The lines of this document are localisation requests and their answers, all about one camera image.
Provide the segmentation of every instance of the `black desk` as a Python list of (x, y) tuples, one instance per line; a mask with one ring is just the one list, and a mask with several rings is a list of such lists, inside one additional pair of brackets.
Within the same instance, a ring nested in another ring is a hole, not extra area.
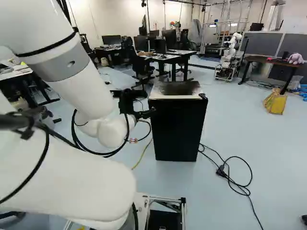
[(150, 61), (158, 62), (159, 64), (159, 75), (162, 75), (165, 73), (164, 71), (164, 64), (171, 64), (172, 65), (172, 81), (176, 81), (176, 64), (181, 63), (182, 59), (179, 55), (173, 55), (173, 54), (166, 54), (165, 58), (162, 58), (160, 56), (150, 56), (150, 55), (143, 55), (141, 56), (143, 58), (150, 58)]
[[(37, 88), (41, 91), (44, 98), (46, 99), (45, 102), (42, 102), (38, 104), (36, 100), (34, 99), (33, 95), (31, 94), (27, 80), (33, 80), (37, 86)], [(48, 94), (45, 91), (45, 84), (42, 82), (42, 80), (30, 69), (26, 68), (24, 66), (16, 66), (14, 67), (13, 72), (5, 73), (0, 75), (0, 82), (1, 82), (1, 88), (3, 89), (3, 94), (5, 96), (11, 94), (9, 91), (9, 87), (6, 86), (14, 86), (16, 90), (18, 90), (21, 94), (21, 96), (27, 101), (29, 107), (36, 108), (38, 106), (46, 105), (52, 102), (57, 102), (60, 100), (60, 98), (57, 99), (50, 99)]]
[(120, 54), (122, 53), (121, 47), (119, 48), (100, 48), (97, 47), (95, 48), (95, 54), (96, 57), (98, 58), (98, 61), (100, 61), (101, 58), (106, 58), (108, 64), (110, 67), (113, 67), (113, 61), (115, 54)]
[(287, 62), (280, 62), (280, 61), (276, 61), (276, 60), (273, 60), (273, 61), (268, 61), (267, 60), (267, 57), (263, 57), (263, 56), (247, 56), (245, 58), (245, 60), (248, 62), (246, 67), (245, 67), (245, 70), (244, 70), (244, 73), (243, 73), (243, 76), (242, 76), (242, 80), (238, 83), (238, 85), (241, 85), (242, 83), (246, 82), (246, 74), (248, 72), (248, 69), (249, 69), (249, 66), (252, 62), (260, 62), (260, 63), (270, 63), (270, 64), (274, 64), (274, 65), (280, 65), (280, 66), (288, 66), (290, 68), (292, 68), (292, 71), (290, 73), (290, 76), (288, 78), (288, 80), (286, 81), (284, 87), (282, 88), (282, 90), (280, 91), (280, 94), (283, 95), (292, 79), (292, 77), (294, 76), (297, 68), (303, 66), (302, 64), (299, 64), (299, 65), (293, 65), (293, 64), (290, 64), (290, 63), (287, 63)]
[(184, 72), (183, 72), (183, 81), (188, 80), (188, 65), (189, 65), (189, 59), (192, 55), (195, 55), (197, 51), (193, 50), (179, 50), (179, 49), (174, 49), (174, 52), (167, 50), (167, 54), (171, 55), (178, 55), (181, 56), (181, 61), (184, 63)]

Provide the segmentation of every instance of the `power cable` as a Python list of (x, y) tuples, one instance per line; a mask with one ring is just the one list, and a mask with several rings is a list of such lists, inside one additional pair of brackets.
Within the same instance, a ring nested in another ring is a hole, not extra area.
[[(211, 148), (209, 148), (208, 146), (205, 146), (204, 144), (201, 144), (201, 143), (200, 143), (200, 146), (202, 146), (203, 149), (202, 149), (202, 150), (198, 150), (198, 152), (201, 153), (201, 154), (202, 154), (203, 156), (205, 156), (206, 158), (208, 158), (208, 159), (217, 167), (216, 174), (217, 174), (218, 176), (221, 176), (221, 177), (225, 178), (225, 179), (228, 181), (229, 187), (230, 187), (233, 191), (235, 191), (236, 193), (238, 193), (238, 194), (240, 194), (240, 195), (242, 195), (242, 196), (246, 196), (246, 197), (248, 198), (248, 200), (249, 200), (249, 202), (250, 202), (250, 205), (251, 205), (251, 207), (252, 207), (252, 211), (253, 211), (253, 213), (254, 213), (254, 216), (256, 217), (257, 222), (259, 223), (259, 226), (260, 226), (261, 230), (263, 230), (262, 224), (261, 224), (261, 222), (260, 222), (260, 220), (259, 220), (259, 218), (258, 218), (258, 216), (257, 216), (257, 214), (256, 214), (256, 211), (255, 211), (253, 202), (252, 202), (251, 199), (250, 199), (250, 190), (247, 188), (247, 187), (250, 185), (250, 183), (252, 182), (252, 179), (253, 179), (253, 172), (252, 172), (252, 169), (251, 169), (250, 165), (249, 165), (243, 158), (238, 157), (238, 156), (231, 156), (231, 157), (227, 158), (226, 160), (224, 160), (224, 159), (221, 157), (221, 155), (220, 155), (217, 151), (215, 151), (214, 149), (211, 149)], [(204, 154), (204, 151), (205, 151), (206, 148), (207, 148), (207, 149), (210, 149), (210, 150), (213, 151), (213, 152), (215, 152), (215, 153), (218, 155), (218, 157), (222, 160), (223, 164), (219, 166), (212, 158), (210, 158), (209, 156), (207, 156), (206, 154)], [(235, 181), (230, 177), (230, 166), (229, 166), (229, 164), (227, 163), (230, 159), (239, 159), (239, 160), (242, 160), (242, 161), (248, 166), (248, 169), (249, 169), (249, 171), (250, 171), (250, 179), (249, 179), (249, 182), (248, 182), (247, 184), (239, 184), (239, 183), (235, 182)], [(227, 166), (227, 168), (228, 168), (227, 173), (224, 172), (225, 166)], [(233, 185), (237, 186), (237, 188), (240, 189), (242, 192), (237, 191), (237, 190), (233, 187)]]
[(142, 154), (141, 154), (141, 156), (140, 156), (140, 158), (139, 158), (139, 160), (136, 162), (136, 164), (131, 168), (131, 170), (134, 170), (136, 167), (138, 167), (138, 165), (140, 164), (140, 162), (141, 162), (141, 160), (142, 160), (142, 158), (143, 158), (143, 156), (144, 156), (144, 154), (145, 154), (145, 152), (146, 152), (146, 150), (147, 150), (147, 148), (148, 148), (148, 146), (150, 145), (150, 143), (152, 142), (152, 138), (151, 138), (151, 140), (148, 142), (148, 144), (145, 146), (145, 148), (144, 148), (144, 150), (143, 150), (143, 152), (142, 152)]

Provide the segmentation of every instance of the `table leg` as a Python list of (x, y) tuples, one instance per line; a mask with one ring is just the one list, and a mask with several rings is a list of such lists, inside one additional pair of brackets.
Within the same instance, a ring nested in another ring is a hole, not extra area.
[(21, 81), (17, 81), (15, 83), (16, 88), (19, 90), (19, 92), (21, 93), (22, 97), (27, 101), (29, 107), (31, 109), (36, 108), (37, 102), (34, 100), (34, 98), (31, 95), (31, 92), (26, 84), (26, 82), (24, 80)]
[(41, 79), (35, 73), (32, 73), (32, 76), (33, 76), (33, 81), (35, 82), (37, 88), (41, 91), (46, 101), (50, 102), (50, 97), (46, 93), (45, 86), (42, 83)]
[(164, 63), (159, 62), (159, 75), (163, 75), (163, 74), (164, 74)]
[(172, 64), (172, 81), (176, 81), (176, 63)]
[(37, 88), (41, 91), (41, 93), (43, 94), (44, 98), (46, 99), (45, 102), (42, 102), (39, 105), (46, 105), (46, 104), (57, 102), (57, 101), (60, 100), (60, 98), (50, 99), (50, 97), (46, 93), (45, 86), (44, 86), (42, 80), (40, 79), (40, 77), (37, 76), (34, 72), (32, 73), (32, 77), (33, 77), (33, 81), (35, 82)]
[(295, 75), (296, 69), (297, 69), (296, 67), (292, 68), (291, 73), (290, 73), (290, 77), (288, 78), (288, 80), (287, 80), (286, 84), (284, 85), (283, 89), (280, 91), (280, 95), (284, 95), (284, 93), (286, 92), (292, 77)]
[(243, 76), (242, 76), (242, 80), (238, 83), (238, 85), (241, 85), (246, 81), (245, 78), (246, 78), (246, 75), (248, 73), (248, 69), (249, 69), (249, 66), (250, 66), (251, 63), (252, 63), (251, 61), (248, 61), (248, 63), (246, 64), (246, 67), (245, 67), (245, 70), (244, 70), (244, 73), (243, 73)]
[(189, 65), (189, 61), (185, 60), (184, 61), (183, 81), (187, 81), (188, 80), (188, 65)]
[(113, 66), (113, 59), (114, 59), (114, 58), (113, 58), (113, 56), (114, 56), (114, 55), (112, 55), (112, 54), (107, 55), (107, 56), (106, 56), (106, 60), (107, 60), (107, 62), (108, 62), (108, 64), (109, 64), (109, 67), (114, 69), (114, 66)]

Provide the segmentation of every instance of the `black cable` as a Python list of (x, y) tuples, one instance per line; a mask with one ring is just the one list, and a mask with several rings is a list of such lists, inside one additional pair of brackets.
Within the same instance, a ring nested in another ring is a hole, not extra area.
[(15, 188), (10, 194), (8, 194), (6, 197), (4, 197), (3, 199), (0, 200), (0, 205), (2, 203), (4, 203), (5, 201), (7, 201), (8, 199), (10, 199), (11, 197), (13, 197), (14, 195), (16, 195), (20, 190), (22, 190), (23, 187), (32, 179), (32, 177), (36, 174), (36, 172), (38, 171), (38, 169), (42, 165), (42, 163), (43, 163), (43, 161), (46, 157), (46, 154), (48, 152), (48, 147), (49, 147), (49, 133), (48, 133), (48, 130), (44, 130), (44, 131), (46, 133), (45, 147), (44, 147), (44, 150), (43, 150), (36, 166), (33, 168), (31, 173), (26, 177), (26, 179), (17, 188)]
[[(259, 223), (259, 226), (260, 226), (261, 229), (263, 230), (262, 224), (261, 224), (261, 222), (260, 222), (260, 220), (259, 220), (259, 218), (258, 218), (258, 216), (257, 216), (257, 214), (256, 214), (256, 211), (255, 211), (253, 202), (251, 201), (251, 199), (250, 199), (250, 197), (249, 197), (249, 196), (250, 196), (250, 190), (247, 188), (247, 187), (250, 185), (250, 183), (252, 182), (252, 179), (253, 179), (253, 172), (252, 172), (252, 169), (251, 169), (250, 165), (249, 165), (243, 158), (238, 157), (238, 156), (231, 156), (231, 157), (227, 158), (226, 160), (224, 160), (224, 159), (221, 157), (221, 155), (220, 155), (217, 151), (215, 151), (214, 149), (211, 149), (211, 148), (209, 148), (208, 146), (205, 146), (204, 144), (201, 144), (201, 143), (200, 143), (200, 145), (203, 147), (203, 150), (198, 150), (198, 152), (201, 153), (201, 154), (202, 154), (203, 156), (205, 156), (206, 158), (208, 158), (208, 159), (217, 167), (216, 174), (217, 174), (218, 176), (221, 176), (221, 177), (225, 178), (225, 179), (228, 181), (229, 187), (230, 187), (233, 191), (235, 191), (236, 193), (238, 193), (238, 194), (240, 194), (240, 195), (242, 195), (242, 196), (246, 196), (246, 197), (248, 198), (248, 200), (249, 200), (249, 202), (250, 202), (250, 205), (251, 205), (251, 207), (252, 207), (252, 211), (253, 211), (253, 213), (254, 213), (254, 216), (256, 217), (257, 222)], [(207, 148), (207, 149), (210, 149), (211, 151), (215, 152), (215, 153), (218, 155), (218, 157), (219, 157), (219, 158), (222, 160), (222, 162), (223, 162), (223, 164), (222, 164), (221, 166), (219, 166), (214, 160), (212, 160), (209, 156), (207, 156), (206, 154), (203, 153), (203, 152), (205, 151), (206, 148)], [(249, 169), (249, 171), (250, 171), (250, 179), (249, 179), (249, 182), (248, 182), (246, 185), (238, 184), (238, 183), (236, 183), (236, 182), (230, 177), (230, 166), (229, 166), (229, 164), (228, 164), (227, 162), (228, 162), (230, 159), (234, 159), (234, 158), (239, 159), (239, 160), (242, 160), (242, 161), (248, 166), (248, 169)], [(224, 167), (225, 167), (225, 165), (228, 167), (227, 173), (224, 172)], [(233, 185), (236, 185), (236, 186), (238, 187), (238, 189), (240, 189), (240, 190), (242, 191), (242, 193), (239, 192), (239, 191), (237, 191), (236, 189), (234, 189), (234, 188), (233, 188)]]
[(143, 103), (142, 103), (139, 99), (136, 99), (136, 98), (135, 98), (135, 100), (136, 100), (135, 102), (139, 102), (139, 103), (142, 104), (142, 110), (144, 111), (144, 105), (143, 105)]
[(136, 210), (134, 203), (132, 203), (132, 212), (133, 212), (133, 215), (134, 215), (134, 229), (139, 230), (138, 211)]
[(76, 131), (75, 131), (75, 128), (74, 128), (74, 120), (75, 120), (76, 113), (77, 113), (77, 110), (75, 109), (73, 111), (72, 118), (71, 118), (71, 135), (72, 135), (72, 139), (73, 139), (75, 145), (78, 146), (79, 148), (82, 148), (83, 150), (85, 150), (86, 152), (89, 152), (91, 154), (100, 155), (100, 156), (104, 156), (105, 158), (108, 158), (108, 157), (114, 156), (116, 153), (118, 153), (125, 146), (125, 144), (127, 143), (130, 131), (129, 131), (128, 117), (127, 117), (126, 113), (124, 113), (124, 116), (125, 116), (125, 119), (126, 119), (126, 123), (127, 123), (127, 135), (126, 135), (126, 138), (125, 138), (124, 142), (122, 143), (122, 145), (119, 146), (116, 150), (111, 151), (111, 152), (106, 152), (106, 153), (92, 151), (92, 150), (88, 149), (86, 146), (84, 146), (81, 143), (81, 141), (77, 137), (77, 134), (76, 134)]
[(141, 138), (141, 139), (138, 139), (138, 141), (141, 141), (141, 140), (144, 140), (146, 137), (148, 137), (149, 136), (149, 134), (151, 133), (151, 131), (152, 131), (152, 126), (151, 126), (151, 124), (148, 122), (148, 121), (145, 121), (145, 120), (139, 120), (140, 122), (144, 122), (144, 123), (147, 123), (148, 125), (149, 125), (149, 132), (146, 134), (146, 136), (144, 136), (143, 138)]

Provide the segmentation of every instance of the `wire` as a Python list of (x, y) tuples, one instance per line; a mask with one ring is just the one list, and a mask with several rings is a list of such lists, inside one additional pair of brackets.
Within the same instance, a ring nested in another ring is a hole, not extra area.
[(136, 100), (135, 102), (139, 102), (139, 103), (142, 104), (142, 110), (144, 111), (144, 105), (143, 105), (143, 103), (142, 103), (139, 99), (136, 99), (136, 98), (135, 98), (135, 100)]
[(268, 90), (271, 90), (273, 88), (282, 88), (282, 85), (277, 85), (277, 84), (271, 84), (268, 82), (264, 82), (264, 81), (259, 81), (259, 80), (249, 80), (246, 82), (247, 85), (249, 86), (253, 86), (253, 87), (260, 87), (260, 88), (265, 88)]
[(72, 11), (72, 7), (71, 7), (71, 2), (70, 2), (70, 0), (68, 0), (68, 4), (69, 4), (69, 7), (71, 8), (71, 14), (72, 14), (73, 20), (74, 20), (74, 22), (75, 22), (75, 25), (76, 25), (76, 27), (78, 27), (78, 26), (77, 26), (77, 23), (76, 23), (75, 15), (74, 15), (74, 13), (73, 13), (73, 11)]
[(126, 114), (126, 113), (124, 113), (124, 116), (125, 116), (126, 123), (127, 123), (127, 135), (126, 135), (126, 137), (125, 137), (124, 142), (123, 142), (122, 145), (119, 146), (116, 150), (111, 151), (111, 152), (105, 152), (105, 153), (96, 152), (96, 151), (92, 151), (92, 150), (88, 149), (88, 148), (87, 148), (86, 146), (84, 146), (84, 145), (81, 143), (81, 141), (78, 139), (77, 134), (76, 134), (76, 131), (75, 131), (75, 128), (74, 128), (74, 120), (75, 120), (76, 113), (77, 113), (77, 110), (75, 109), (75, 110), (73, 111), (72, 118), (71, 118), (71, 135), (72, 135), (72, 139), (73, 139), (75, 145), (78, 146), (78, 148), (82, 148), (84, 151), (89, 152), (89, 153), (91, 153), (91, 154), (100, 155), (100, 156), (104, 156), (105, 158), (108, 158), (108, 157), (112, 157), (112, 156), (114, 156), (116, 153), (118, 153), (118, 152), (125, 146), (125, 144), (127, 143), (128, 137), (129, 137), (129, 134), (130, 134), (130, 131), (129, 131), (128, 117), (127, 117), (127, 114)]
[(4, 203), (5, 201), (7, 201), (8, 199), (10, 199), (11, 197), (13, 197), (14, 195), (16, 195), (20, 190), (23, 189), (23, 187), (33, 178), (33, 176), (37, 173), (38, 169), (40, 168), (40, 166), (42, 165), (46, 154), (48, 152), (48, 147), (49, 147), (49, 133), (48, 130), (44, 130), (46, 133), (46, 141), (45, 141), (45, 146), (44, 146), (44, 150), (36, 164), (36, 166), (33, 168), (33, 170), (31, 171), (31, 173), (26, 177), (26, 179), (17, 187), (15, 188), (10, 194), (8, 194), (6, 197), (4, 197), (3, 199), (0, 200), (0, 204)]
[(144, 140), (146, 137), (149, 136), (149, 134), (151, 133), (152, 131), (152, 126), (150, 125), (150, 123), (148, 121), (145, 121), (145, 120), (139, 120), (140, 122), (144, 122), (144, 123), (147, 123), (149, 125), (149, 132), (146, 134), (146, 136), (144, 136), (143, 138), (141, 139), (138, 139), (138, 141), (141, 141), (141, 140)]
[(182, 3), (181, 3), (181, 7), (180, 7), (179, 23), (180, 23), (180, 19), (181, 19)]
[(92, 21), (93, 21), (94, 28), (95, 28), (95, 31), (96, 31), (96, 36), (97, 36), (97, 39), (99, 39), (99, 36), (98, 36), (98, 31), (97, 31), (96, 23), (95, 23), (95, 21), (94, 21), (94, 17), (93, 17), (93, 13), (92, 13), (92, 9), (91, 9), (91, 3), (90, 3), (90, 1), (88, 2), (88, 8), (90, 9), (90, 13), (91, 13)]
[[(253, 202), (252, 202), (252, 200), (250, 199), (250, 190), (247, 188), (247, 187), (251, 184), (252, 179), (253, 179), (253, 172), (252, 172), (252, 169), (251, 169), (250, 165), (249, 165), (243, 158), (238, 157), (238, 156), (231, 156), (231, 157), (227, 158), (226, 160), (224, 160), (224, 159), (221, 157), (221, 155), (220, 155), (217, 151), (215, 151), (214, 149), (211, 149), (210, 147), (205, 146), (204, 144), (201, 144), (201, 143), (200, 143), (200, 146), (202, 146), (203, 149), (202, 149), (202, 150), (198, 150), (198, 152), (201, 153), (201, 154), (202, 154), (203, 156), (205, 156), (206, 158), (208, 158), (208, 159), (217, 167), (216, 174), (217, 174), (218, 176), (221, 176), (221, 177), (225, 178), (225, 179), (228, 181), (229, 187), (230, 187), (233, 191), (235, 191), (236, 193), (238, 193), (238, 194), (240, 194), (240, 195), (242, 195), (242, 196), (246, 196), (246, 197), (248, 198), (248, 200), (249, 200), (249, 202), (250, 202), (250, 205), (251, 205), (251, 207), (252, 207), (252, 211), (253, 211), (253, 213), (254, 213), (254, 216), (256, 217), (257, 222), (259, 223), (260, 228), (263, 230), (263, 226), (262, 226), (262, 224), (261, 224), (261, 222), (260, 222), (260, 220), (259, 220), (259, 218), (258, 218), (258, 216), (257, 216), (257, 214), (256, 214), (256, 211), (255, 211)], [(213, 159), (211, 159), (209, 156), (207, 156), (206, 154), (204, 154), (204, 151), (206, 150), (206, 148), (207, 148), (207, 149), (210, 149), (210, 150), (213, 151), (213, 152), (215, 152), (215, 153), (218, 155), (218, 157), (222, 160), (223, 164), (219, 166)], [(235, 158), (236, 158), (236, 159), (239, 159), (239, 160), (242, 160), (242, 161), (248, 166), (248, 169), (249, 169), (249, 171), (250, 171), (250, 179), (249, 179), (249, 181), (248, 181), (247, 184), (239, 184), (239, 183), (236, 183), (236, 182), (230, 177), (230, 166), (229, 166), (229, 164), (228, 164), (227, 162), (228, 162), (230, 159), (235, 159)], [(225, 166), (227, 166), (227, 169), (228, 169), (228, 170), (227, 170), (227, 173), (224, 172), (224, 167), (225, 167)], [(233, 187), (233, 185), (237, 186), (238, 189), (241, 190), (242, 192), (237, 191), (237, 190)]]
[(143, 156), (144, 156), (144, 154), (145, 154), (145, 152), (146, 152), (148, 146), (149, 146), (150, 143), (152, 142), (152, 140), (153, 140), (153, 139), (151, 138), (151, 140), (150, 140), (150, 141), (148, 142), (148, 144), (145, 146), (145, 148), (144, 148), (144, 150), (143, 150), (143, 152), (142, 152), (142, 154), (141, 154), (141, 156), (140, 156), (138, 162), (136, 162), (136, 164), (131, 168), (131, 170), (134, 170), (136, 167), (138, 167), (138, 165), (140, 164), (140, 162), (141, 162), (141, 160), (142, 160), (142, 158), (143, 158)]
[(133, 212), (133, 215), (134, 215), (134, 229), (139, 230), (138, 211), (136, 210), (134, 203), (132, 203), (132, 212)]

